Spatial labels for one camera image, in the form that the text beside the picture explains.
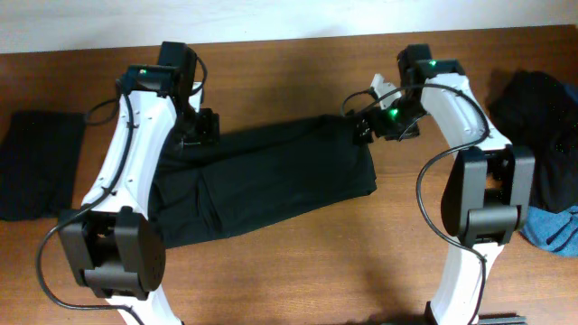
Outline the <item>black trousers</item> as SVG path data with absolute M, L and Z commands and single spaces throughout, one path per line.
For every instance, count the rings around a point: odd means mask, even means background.
M 218 144 L 166 144 L 148 203 L 168 248 L 244 235 L 376 190 L 355 123 L 317 116 L 225 134 Z

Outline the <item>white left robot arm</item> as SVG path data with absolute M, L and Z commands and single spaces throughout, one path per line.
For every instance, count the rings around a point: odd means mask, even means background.
M 178 324 L 162 288 L 166 254 L 148 217 L 163 146 L 215 144 L 219 117 L 202 107 L 204 62 L 181 42 L 163 42 L 154 65 L 131 65 L 117 81 L 116 130 L 79 209 L 65 210 L 58 234 L 76 283 L 128 324 Z

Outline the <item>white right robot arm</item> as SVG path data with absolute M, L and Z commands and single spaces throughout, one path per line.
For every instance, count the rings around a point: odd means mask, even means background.
M 514 145 L 490 121 L 472 94 L 456 60 L 436 60 L 426 44 L 406 46 L 396 57 L 400 86 L 377 74 L 360 111 L 342 110 L 356 122 L 354 139 L 402 141 L 419 134 L 417 123 L 431 117 L 448 145 L 418 173 L 415 196 L 427 226 L 445 241 L 448 254 L 425 324 L 524 324 L 516 313 L 480 315 L 489 272 L 513 235 L 526 223 L 535 157 Z M 426 172 L 445 157 L 453 166 L 441 199 L 443 227 L 428 215 L 422 193 Z

